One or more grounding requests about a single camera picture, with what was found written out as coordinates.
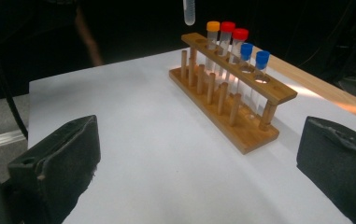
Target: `red cap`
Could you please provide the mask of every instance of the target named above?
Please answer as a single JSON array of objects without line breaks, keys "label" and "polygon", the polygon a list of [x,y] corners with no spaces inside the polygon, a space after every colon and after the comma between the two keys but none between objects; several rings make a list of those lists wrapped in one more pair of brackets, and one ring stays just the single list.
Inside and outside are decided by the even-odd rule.
[{"label": "red cap", "polygon": [[232,32],[235,28],[235,23],[231,21],[223,21],[221,23],[221,31],[222,32]]},{"label": "red cap", "polygon": [[248,39],[249,31],[243,28],[236,28],[233,30],[233,39],[246,40]]}]

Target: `orange cap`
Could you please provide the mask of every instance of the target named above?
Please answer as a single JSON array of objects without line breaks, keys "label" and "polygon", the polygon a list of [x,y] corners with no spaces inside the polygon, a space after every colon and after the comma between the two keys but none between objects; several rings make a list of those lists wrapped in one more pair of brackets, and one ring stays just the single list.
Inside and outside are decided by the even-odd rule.
[{"label": "orange cap", "polygon": [[221,23],[218,21],[209,21],[206,24],[206,29],[210,32],[217,32],[221,28]]}]

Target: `dark background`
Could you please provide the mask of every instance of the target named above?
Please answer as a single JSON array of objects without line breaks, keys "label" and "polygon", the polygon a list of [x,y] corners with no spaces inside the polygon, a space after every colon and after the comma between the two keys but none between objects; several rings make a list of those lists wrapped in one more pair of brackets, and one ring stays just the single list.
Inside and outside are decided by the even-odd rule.
[{"label": "dark background", "polygon": [[[356,0],[196,0],[193,26],[184,23],[182,0],[80,5],[104,63],[186,48],[181,35],[206,35],[208,21],[234,21],[249,30],[247,42],[316,77],[336,84],[356,76]],[[73,21],[0,45],[0,61],[14,95],[28,93],[32,80],[93,66]]]}]

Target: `blue cap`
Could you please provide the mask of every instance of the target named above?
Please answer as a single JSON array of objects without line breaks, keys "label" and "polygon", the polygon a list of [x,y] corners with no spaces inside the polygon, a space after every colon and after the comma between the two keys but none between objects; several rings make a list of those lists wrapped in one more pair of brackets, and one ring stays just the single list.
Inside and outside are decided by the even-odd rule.
[{"label": "blue cap", "polygon": [[253,50],[253,45],[250,43],[244,43],[241,45],[241,58],[247,61],[250,58],[250,55]]},{"label": "blue cap", "polygon": [[270,52],[261,50],[256,53],[256,67],[259,69],[265,69],[270,58]]}]

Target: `black cable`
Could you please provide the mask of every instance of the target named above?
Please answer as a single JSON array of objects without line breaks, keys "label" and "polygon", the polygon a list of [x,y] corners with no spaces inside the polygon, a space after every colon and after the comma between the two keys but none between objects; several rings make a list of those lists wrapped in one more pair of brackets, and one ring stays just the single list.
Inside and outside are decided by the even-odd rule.
[{"label": "black cable", "polygon": [[0,87],[1,87],[4,95],[6,96],[6,100],[7,100],[9,109],[11,110],[11,113],[15,119],[15,122],[17,122],[18,127],[21,129],[22,134],[25,136],[26,140],[28,140],[28,131],[26,129],[26,126],[23,124],[20,113],[18,112],[18,109],[15,105],[14,99],[12,99],[12,94],[11,94],[11,91],[9,90],[9,86],[8,86],[6,77],[4,76],[4,71],[3,71],[1,63],[0,63]]},{"label": "black cable", "polygon": [[304,17],[304,14],[305,14],[305,11],[306,11],[306,5],[308,4],[308,0],[306,0],[304,2],[304,5],[303,5],[303,8],[300,12],[300,16],[299,18],[297,19],[297,23],[296,25],[294,26],[294,30],[293,30],[293,34],[291,36],[291,40],[289,41],[289,45],[288,45],[288,48],[286,49],[286,52],[285,52],[285,55],[284,55],[284,59],[286,59],[291,51],[291,48],[292,48],[292,43],[293,43],[293,40],[296,38],[296,35],[298,33],[298,30],[299,30],[299,27],[300,27],[300,23],[302,22],[303,20],[303,17]]}]

